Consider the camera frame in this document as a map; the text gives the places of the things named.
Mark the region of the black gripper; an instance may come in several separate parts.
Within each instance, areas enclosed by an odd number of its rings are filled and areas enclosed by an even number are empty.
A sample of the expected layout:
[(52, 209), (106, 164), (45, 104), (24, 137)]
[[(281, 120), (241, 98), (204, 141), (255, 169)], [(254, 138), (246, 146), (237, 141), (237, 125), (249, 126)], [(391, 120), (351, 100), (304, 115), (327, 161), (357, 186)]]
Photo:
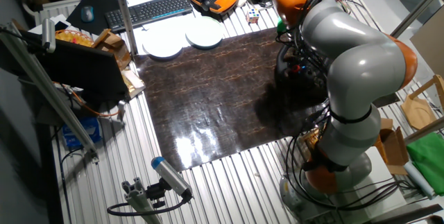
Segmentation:
[(277, 42), (294, 49), (300, 48), (299, 43), (300, 32), (296, 29), (287, 29), (277, 34)]

